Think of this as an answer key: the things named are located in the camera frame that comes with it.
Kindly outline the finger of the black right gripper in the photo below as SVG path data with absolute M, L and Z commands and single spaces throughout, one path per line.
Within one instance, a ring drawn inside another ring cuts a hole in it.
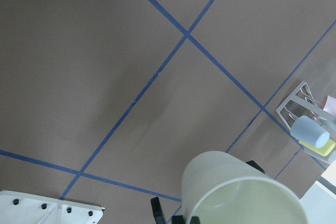
M 165 224 L 165 216 L 161 207 L 161 203 L 158 197 L 154 197 L 150 200 L 153 218 L 156 224 Z
M 265 171 L 254 160 L 247 161 L 246 164 L 260 171 L 263 174 L 265 173 Z

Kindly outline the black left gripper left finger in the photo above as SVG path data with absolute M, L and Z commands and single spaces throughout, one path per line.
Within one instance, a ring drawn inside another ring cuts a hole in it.
M 172 216 L 171 224 L 186 224 L 184 216 L 183 215 Z

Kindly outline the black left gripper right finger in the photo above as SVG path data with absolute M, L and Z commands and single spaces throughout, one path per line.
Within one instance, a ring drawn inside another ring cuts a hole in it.
M 192 216 L 190 219 L 190 224 L 200 224 L 200 219 L 198 216 Z

